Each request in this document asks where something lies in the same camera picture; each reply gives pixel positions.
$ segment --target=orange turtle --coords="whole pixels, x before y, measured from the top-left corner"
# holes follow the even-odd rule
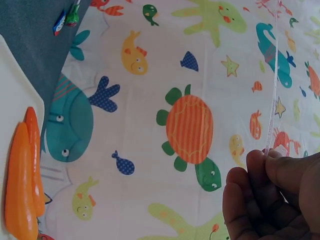
[[[184,96],[174,87],[165,100],[172,106],[170,112],[159,110],[156,122],[166,126],[168,141],[162,144],[163,151],[178,156],[174,168],[180,172],[188,163],[195,165],[195,173],[200,186],[207,192],[221,187],[221,175],[217,165],[207,157],[214,138],[214,119],[205,102],[190,94],[191,85],[186,86]]]

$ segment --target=cartoon eye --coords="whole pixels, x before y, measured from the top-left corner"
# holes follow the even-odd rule
[[[62,154],[62,156],[64,156],[64,157],[68,157],[68,156],[69,156],[69,153],[70,153],[70,152],[69,152],[69,149],[63,149],[61,154]]]
[[[64,120],[64,116],[62,116],[62,115],[56,116],[56,120],[58,122],[62,122]]]

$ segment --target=green octopus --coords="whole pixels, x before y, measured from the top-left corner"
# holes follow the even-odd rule
[[[178,236],[145,236],[138,240],[229,240],[222,212],[201,226],[191,226],[171,208],[152,203],[148,207],[149,213],[164,224],[171,226]]]
[[[202,22],[184,29],[184,34],[191,35],[202,31],[209,31],[213,44],[216,48],[220,46],[219,25],[222,25],[236,33],[244,33],[247,24],[238,10],[225,1],[188,0],[198,4],[198,7],[187,7],[174,11],[175,17],[202,16]]]

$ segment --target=blue fish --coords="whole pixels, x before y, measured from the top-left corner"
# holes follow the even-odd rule
[[[303,89],[301,88],[301,86],[300,86],[300,89],[301,89],[301,93],[302,93],[302,95],[303,95],[304,97],[306,97],[306,96],[307,96],[307,94],[306,94],[305,90],[303,90]]]
[[[95,94],[88,98],[61,73],[42,140],[44,152],[46,141],[50,155],[60,162],[73,162],[84,154],[94,129],[92,106],[110,113],[117,110],[109,98],[119,92],[120,85],[107,88],[108,83],[109,78],[103,76]]]
[[[185,67],[187,69],[195,70],[196,72],[199,72],[198,62],[195,56],[187,51],[184,55],[184,58],[182,61],[180,61],[181,67]]]
[[[290,56],[288,51],[286,51],[286,55],[287,55],[286,60],[288,61],[288,63],[290,63],[295,68],[297,65],[294,63],[294,57]]]
[[[119,157],[117,150],[112,153],[111,157],[116,159],[116,167],[118,168],[120,173],[124,175],[131,175],[135,172],[135,165],[133,164],[133,162],[128,159]]]

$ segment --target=starfish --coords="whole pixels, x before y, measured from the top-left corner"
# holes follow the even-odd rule
[[[286,107],[282,105],[281,101],[280,101],[280,97],[278,96],[278,101],[275,101],[275,115],[279,115],[279,118],[282,117],[282,114],[286,111]]]
[[[192,226],[188,224],[173,209],[160,204],[152,203],[148,207],[149,213],[159,219],[164,224],[172,227],[177,236],[145,236],[138,240],[228,240],[228,230],[222,212],[219,212],[211,220],[201,226]]]
[[[219,25],[222,25],[236,33],[244,33],[247,24],[238,10],[225,1],[188,0],[198,4],[198,7],[187,7],[172,13],[175,17],[201,16],[202,21],[184,29],[184,34],[191,35],[202,31],[210,32],[213,44],[220,46]]]
[[[226,56],[226,61],[221,61],[221,63],[227,69],[227,72],[226,72],[227,77],[229,77],[231,74],[234,75],[235,77],[237,76],[237,69],[239,68],[238,63],[232,61],[228,55]]]

